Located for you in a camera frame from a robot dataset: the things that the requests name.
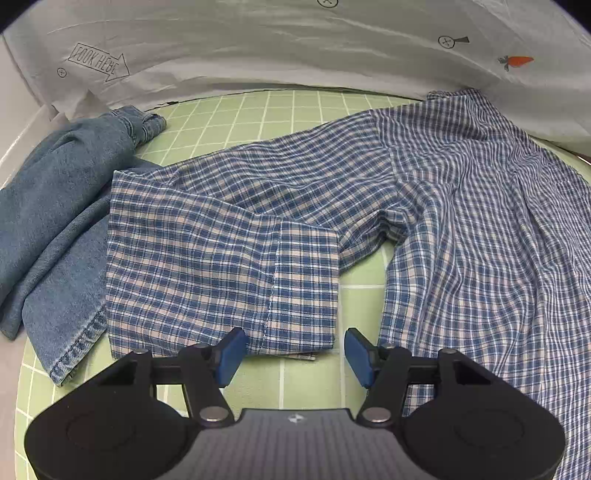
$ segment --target green cutting mat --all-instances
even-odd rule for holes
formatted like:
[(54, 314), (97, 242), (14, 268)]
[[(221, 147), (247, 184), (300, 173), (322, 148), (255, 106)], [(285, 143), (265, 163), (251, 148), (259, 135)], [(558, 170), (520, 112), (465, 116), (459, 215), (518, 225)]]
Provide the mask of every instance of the green cutting mat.
[[(167, 129), (138, 154), (160, 165), (185, 160), (234, 145), (280, 137), (316, 127), (369, 108), (411, 103), (412, 100), (378, 95), (311, 90), (274, 90), (194, 100), (156, 111), (166, 117)], [(587, 181), (591, 168), (574, 155), (542, 143)], [(334, 408), (349, 407), (355, 414), (365, 391), (345, 361), (343, 332), (357, 327), (371, 341), (378, 338), (384, 303), (385, 266), (394, 252), (391, 244), (360, 262), (340, 278), (338, 340), (334, 350), (315, 361), (277, 357), (247, 358), (224, 396), (236, 415), (244, 407)], [(17, 480), (34, 480), (23, 448), (30, 421), (53, 402), (92, 377), (113, 360), (105, 335), (80, 364), (64, 387), (56, 387), (43, 371), (29, 341), (25, 347), (18, 385), (15, 420)], [(182, 414), (186, 406), (178, 385), (160, 387), (158, 398)]]

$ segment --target jeans hem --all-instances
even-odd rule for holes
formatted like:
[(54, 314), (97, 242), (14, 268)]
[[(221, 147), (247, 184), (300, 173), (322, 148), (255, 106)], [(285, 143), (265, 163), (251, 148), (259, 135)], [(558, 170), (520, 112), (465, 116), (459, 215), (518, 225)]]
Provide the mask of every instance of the jeans hem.
[(86, 356), (92, 346), (106, 330), (105, 303), (93, 315), (88, 325), (65, 351), (57, 362), (50, 368), (48, 374), (53, 382), (61, 386), (69, 380), (78, 363)]

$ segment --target white backdrop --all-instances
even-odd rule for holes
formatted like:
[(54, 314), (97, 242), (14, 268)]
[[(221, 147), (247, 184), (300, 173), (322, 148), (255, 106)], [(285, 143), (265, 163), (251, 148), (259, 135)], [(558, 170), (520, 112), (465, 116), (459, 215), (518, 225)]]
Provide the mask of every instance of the white backdrop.
[(146, 109), (281, 84), (471, 86), (591, 154), (591, 37), (551, 0), (42, 0), (6, 38), (40, 100), (70, 116), (88, 91)]

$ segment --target blue plaid shirt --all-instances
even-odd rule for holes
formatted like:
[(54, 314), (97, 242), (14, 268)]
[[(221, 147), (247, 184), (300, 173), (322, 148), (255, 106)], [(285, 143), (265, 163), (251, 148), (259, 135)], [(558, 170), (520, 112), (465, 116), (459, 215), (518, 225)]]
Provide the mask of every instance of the blue plaid shirt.
[[(591, 471), (591, 190), (479, 92), (113, 179), (113, 352), (234, 326), (254, 353), (334, 339), (337, 276), (387, 238), (380, 342), (456, 348), (552, 411), (558, 478)], [(410, 408), (428, 398), (415, 388)]]

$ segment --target denim jeans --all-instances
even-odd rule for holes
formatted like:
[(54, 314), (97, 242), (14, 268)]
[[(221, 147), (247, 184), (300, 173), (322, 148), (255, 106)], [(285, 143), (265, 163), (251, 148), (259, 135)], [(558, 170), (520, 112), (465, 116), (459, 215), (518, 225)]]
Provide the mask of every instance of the denim jeans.
[(0, 190), (0, 331), (24, 324), (61, 384), (105, 331), (106, 232), (113, 171), (146, 168), (137, 146), (164, 118), (126, 106), (50, 134)]

